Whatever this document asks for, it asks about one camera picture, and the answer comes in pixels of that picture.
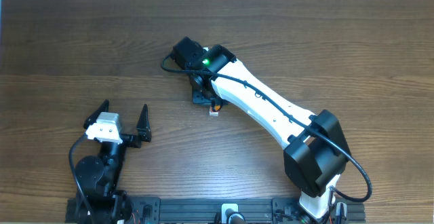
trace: robotic arm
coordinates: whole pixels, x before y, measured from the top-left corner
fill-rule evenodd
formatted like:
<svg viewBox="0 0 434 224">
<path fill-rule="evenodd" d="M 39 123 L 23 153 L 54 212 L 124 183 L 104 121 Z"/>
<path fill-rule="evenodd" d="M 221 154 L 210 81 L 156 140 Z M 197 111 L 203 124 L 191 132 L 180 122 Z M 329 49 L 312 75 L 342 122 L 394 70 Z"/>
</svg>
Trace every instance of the robotic arm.
<svg viewBox="0 0 434 224">
<path fill-rule="evenodd" d="M 182 70 L 165 67 L 168 58 Z M 316 116 L 282 98 L 221 45 L 209 50 L 185 37 L 174 46 L 161 67 L 189 75 L 193 103 L 211 105 L 211 110 L 216 112 L 216 105 L 221 108 L 231 102 L 262 125 L 283 149 L 285 173 L 302 190 L 299 201 L 302 209 L 317 222 L 330 214 L 334 202 L 332 189 L 346 163 L 351 160 L 357 164 L 333 114 L 324 110 Z M 312 136 L 315 139 L 307 145 Z M 370 182 L 363 201 L 370 196 L 372 186 L 369 186 Z"/>
</svg>

